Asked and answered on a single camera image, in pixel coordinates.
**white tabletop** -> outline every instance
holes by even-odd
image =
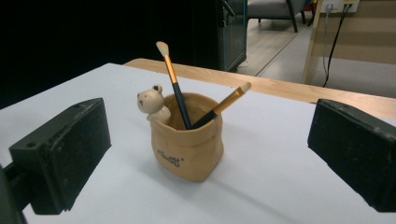
[[[184,92],[221,101],[233,88],[179,78]],[[307,147],[315,105],[249,91],[222,113],[224,155],[207,180],[164,170],[150,144],[136,95],[168,76],[106,64],[0,110],[0,162],[8,148],[70,105],[105,100],[112,147],[71,211],[28,223],[396,223],[377,213]],[[386,120],[396,125],[396,120]]]

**brush holder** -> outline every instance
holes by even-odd
[[[218,103],[197,93],[183,93],[191,124]],[[206,125],[186,130],[174,94],[164,98],[171,118],[164,124],[152,121],[151,146],[157,162],[175,175],[191,181],[204,181],[223,154],[222,118],[217,115]]]

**brush handle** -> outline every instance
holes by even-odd
[[[187,112],[186,104],[184,103],[183,94],[181,93],[180,87],[178,86],[177,82],[172,83],[172,87],[174,89],[181,117],[183,118],[184,126],[186,126],[186,130],[189,130],[191,129],[191,122],[189,118],[189,113]]]
[[[198,119],[198,121],[196,121],[193,125],[192,125],[192,129],[197,129],[200,128],[204,125],[206,125],[210,120],[214,119],[217,116],[217,114],[215,113],[215,111],[210,110],[209,112],[207,112],[203,117],[201,117],[200,119]]]

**gray chair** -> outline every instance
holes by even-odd
[[[315,15],[312,0],[251,0],[247,5],[247,20],[269,19],[269,20],[291,20],[294,32],[297,33],[297,22],[295,16],[301,13],[305,23],[304,8],[311,6]]]

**bear face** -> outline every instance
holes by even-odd
[[[137,106],[146,114],[153,114],[163,108],[163,87],[154,85],[152,89],[137,94]]]

